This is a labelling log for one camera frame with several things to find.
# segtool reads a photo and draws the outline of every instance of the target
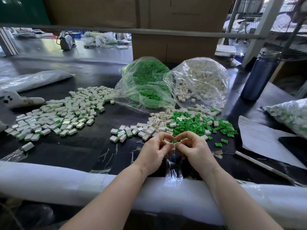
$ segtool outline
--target person's right hand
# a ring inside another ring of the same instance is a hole
[[[206,181],[215,170],[220,168],[207,142],[200,136],[191,131],[186,131],[177,135],[175,140],[180,141],[175,143],[175,146],[183,154],[182,159],[187,157],[190,164],[203,180]]]

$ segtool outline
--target metal rail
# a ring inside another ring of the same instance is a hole
[[[264,39],[263,36],[257,34],[236,34],[236,33],[219,33],[219,32],[199,32],[199,31],[172,31],[172,30],[154,30],[154,29],[138,29],[138,28],[108,28],[108,27],[74,27],[74,26],[58,26],[58,25],[26,25],[26,24],[9,24],[0,23],[0,27],[30,27],[30,28],[46,28],[46,29],[71,29],[71,30],[87,30],[87,31],[105,31],[116,33],[136,33],[146,35],[177,35],[177,36],[193,36],[193,37],[216,37],[216,38],[250,38]]]

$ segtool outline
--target water bottle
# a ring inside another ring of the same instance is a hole
[[[279,64],[280,54],[278,51],[260,53],[241,92],[242,98],[258,100]]]

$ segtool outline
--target white plastic bundle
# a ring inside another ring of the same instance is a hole
[[[267,106],[265,110],[278,122],[307,139],[307,98]]]
[[[169,86],[176,84],[172,91],[180,107],[193,106],[192,96],[198,100],[196,103],[216,109],[222,109],[226,104],[228,73],[221,64],[210,58],[197,57],[183,61],[165,75],[165,81]]]

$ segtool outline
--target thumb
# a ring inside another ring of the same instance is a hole
[[[163,157],[165,157],[165,155],[170,152],[174,147],[173,143],[167,143],[166,145],[164,145],[161,149],[160,149],[160,153],[162,154]]]
[[[187,157],[189,157],[191,149],[187,146],[185,146],[183,143],[181,142],[177,142],[176,144],[176,148],[183,153],[184,155],[186,155]]]

